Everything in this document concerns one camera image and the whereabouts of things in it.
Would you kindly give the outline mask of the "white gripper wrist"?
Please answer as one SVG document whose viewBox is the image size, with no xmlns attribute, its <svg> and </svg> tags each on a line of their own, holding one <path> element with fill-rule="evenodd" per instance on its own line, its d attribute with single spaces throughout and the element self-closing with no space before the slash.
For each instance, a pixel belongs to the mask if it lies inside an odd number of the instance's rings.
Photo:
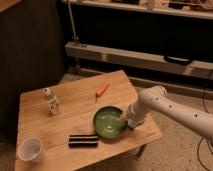
<svg viewBox="0 0 213 171">
<path fill-rule="evenodd" d="M 136 104 L 131 104 L 128 107 L 127 113 L 123 112 L 120 115 L 119 119 L 120 120 L 127 119 L 128 126 L 132 129 L 134 129 L 144 122 L 145 114 L 144 114 L 141 106 L 136 105 Z"/>
</svg>

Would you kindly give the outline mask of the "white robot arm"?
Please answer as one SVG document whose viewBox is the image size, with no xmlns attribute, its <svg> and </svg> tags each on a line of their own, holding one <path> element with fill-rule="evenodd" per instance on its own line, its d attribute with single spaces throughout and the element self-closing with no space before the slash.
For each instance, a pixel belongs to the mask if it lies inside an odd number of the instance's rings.
<svg viewBox="0 0 213 171">
<path fill-rule="evenodd" d="M 129 105 L 121 118 L 127 121 L 130 128 L 135 128 L 144 123 L 146 115 L 151 111 L 170 117 L 213 143 L 213 114 L 169 100 L 163 86 L 140 91 L 137 100 Z"/>
</svg>

